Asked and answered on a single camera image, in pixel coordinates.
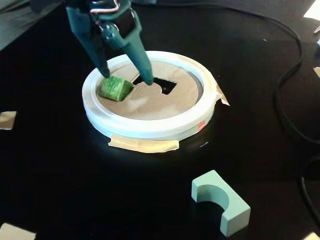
square hole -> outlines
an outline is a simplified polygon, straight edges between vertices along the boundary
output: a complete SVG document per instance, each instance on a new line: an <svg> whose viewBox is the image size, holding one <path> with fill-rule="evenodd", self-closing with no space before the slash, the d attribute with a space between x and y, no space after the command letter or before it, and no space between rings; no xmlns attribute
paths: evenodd
<svg viewBox="0 0 320 240"><path fill-rule="evenodd" d="M133 81L133 84L137 85L141 82L143 82L143 80L142 80L141 76L138 76L136 78L136 80ZM171 93L172 89L174 89L175 86L177 85L176 82L164 80L164 79L157 78L157 77L153 78L153 82L155 84L158 84L161 87L162 93L165 95L168 95L169 93Z"/></svg>

u-shaped block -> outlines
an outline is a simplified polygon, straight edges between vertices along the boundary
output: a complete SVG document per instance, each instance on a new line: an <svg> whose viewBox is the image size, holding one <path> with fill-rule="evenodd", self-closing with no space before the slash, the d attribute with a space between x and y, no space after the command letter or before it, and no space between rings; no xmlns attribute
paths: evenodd
<svg viewBox="0 0 320 240"><path fill-rule="evenodd" d="M192 181L191 197L196 203L212 202L220 205L220 231L226 237L238 232L249 224L250 206L218 175L209 171Z"/></svg>

white ring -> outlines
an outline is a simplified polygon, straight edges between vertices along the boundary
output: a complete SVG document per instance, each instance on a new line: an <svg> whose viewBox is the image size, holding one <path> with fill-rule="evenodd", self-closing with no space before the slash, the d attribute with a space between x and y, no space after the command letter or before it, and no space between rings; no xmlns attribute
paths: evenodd
<svg viewBox="0 0 320 240"><path fill-rule="evenodd" d="M103 107L97 99L97 82L102 79L102 75L96 68L88 75L82 87L83 105L90 122L107 137L116 134L136 139L181 140L197 133L200 130L197 126L202 121L206 125L214 111L217 100L214 77L203 65L191 58L164 51L146 53L151 61L173 64L195 75L203 87L199 101L179 115L159 120L137 120L119 116ZM131 61L127 55L121 55L107 63L112 70L117 65L126 65Z"/></svg>

green foam block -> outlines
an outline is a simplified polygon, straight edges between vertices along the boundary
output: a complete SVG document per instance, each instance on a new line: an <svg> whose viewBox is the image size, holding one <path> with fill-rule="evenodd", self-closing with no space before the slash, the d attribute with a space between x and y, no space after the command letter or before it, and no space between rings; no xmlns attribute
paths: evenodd
<svg viewBox="0 0 320 240"><path fill-rule="evenodd" d="M134 85L120 77L111 76L103 79L99 95L118 102L123 101L134 88Z"/></svg>

cardboard lid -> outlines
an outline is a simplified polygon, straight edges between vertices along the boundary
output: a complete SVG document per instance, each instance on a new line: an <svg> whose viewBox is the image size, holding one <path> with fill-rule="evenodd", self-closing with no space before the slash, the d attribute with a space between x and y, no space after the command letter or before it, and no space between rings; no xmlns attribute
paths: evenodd
<svg viewBox="0 0 320 240"><path fill-rule="evenodd" d="M203 94L200 81L191 72L170 63L152 61L155 78L176 83L172 91L166 95L161 87L144 82L134 86L131 93L121 102L99 96L98 101L109 111L129 119L159 120L179 115L192 108ZM139 76L138 70L131 64L116 66L111 70L113 76L134 82Z"/></svg>

